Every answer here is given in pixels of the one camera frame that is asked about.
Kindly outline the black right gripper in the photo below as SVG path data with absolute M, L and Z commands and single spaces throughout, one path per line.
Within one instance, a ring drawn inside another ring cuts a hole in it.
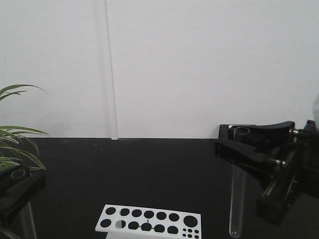
M 249 129 L 240 142 L 232 141 L 237 127 Z M 294 128 L 293 121 L 231 124 L 230 140 L 215 141 L 216 156 L 245 171 L 265 189 L 256 201 L 256 216 L 270 223 L 280 223 L 301 194 L 319 197 L 319 130 L 315 121 L 307 121 L 304 134 L 295 133 L 295 145 L 282 168 L 273 153 L 280 145 L 292 141 L 290 130 Z

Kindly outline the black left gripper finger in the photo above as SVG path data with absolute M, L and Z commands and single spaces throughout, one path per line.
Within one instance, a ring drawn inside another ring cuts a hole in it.
M 25 166 L 14 166 L 0 172 L 0 191 L 5 192 L 9 188 L 30 176 L 30 171 Z
M 0 192 L 0 223 L 11 224 L 22 207 L 22 197 L 31 200 L 45 186 L 45 174 L 33 173 L 5 192 Z

